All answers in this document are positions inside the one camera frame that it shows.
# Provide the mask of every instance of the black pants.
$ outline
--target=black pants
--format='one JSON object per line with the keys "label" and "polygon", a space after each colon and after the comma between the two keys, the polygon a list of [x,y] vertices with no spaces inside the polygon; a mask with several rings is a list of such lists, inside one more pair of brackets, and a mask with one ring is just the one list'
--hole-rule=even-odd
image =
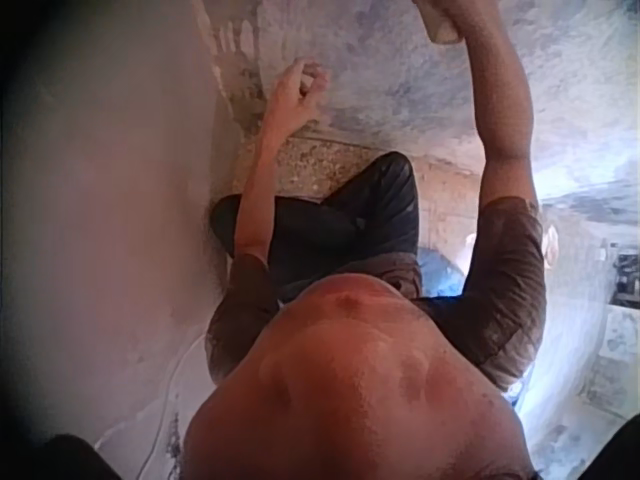
{"label": "black pants", "polygon": [[[240,195],[222,199],[211,228],[233,257]],[[313,282],[350,262],[383,253],[417,253],[418,192],[401,153],[377,158],[321,203],[276,197],[269,270],[281,299],[291,301]]]}

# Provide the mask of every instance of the leg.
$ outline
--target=leg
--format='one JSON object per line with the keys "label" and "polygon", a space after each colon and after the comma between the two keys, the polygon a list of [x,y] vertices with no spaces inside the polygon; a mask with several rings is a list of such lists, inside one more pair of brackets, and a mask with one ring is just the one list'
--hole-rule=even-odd
{"label": "leg", "polygon": [[[213,232],[232,257],[239,206],[240,195],[223,198],[210,216]],[[356,234],[355,222],[345,213],[305,200],[277,197],[269,270],[280,299],[292,300],[313,281],[344,264]]]}
{"label": "leg", "polygon": [[461,296],[416,300],[440,331],[501,390],[533,362],[544,331],[542,227],[522,198],[486,205]]}
{"label": "leg", "polygon": [[401,153],[379,157],[327,197],[322,205],[361,221],[352,250],[353,260],[383,253],[417,253],[418,191],[411,162]]}

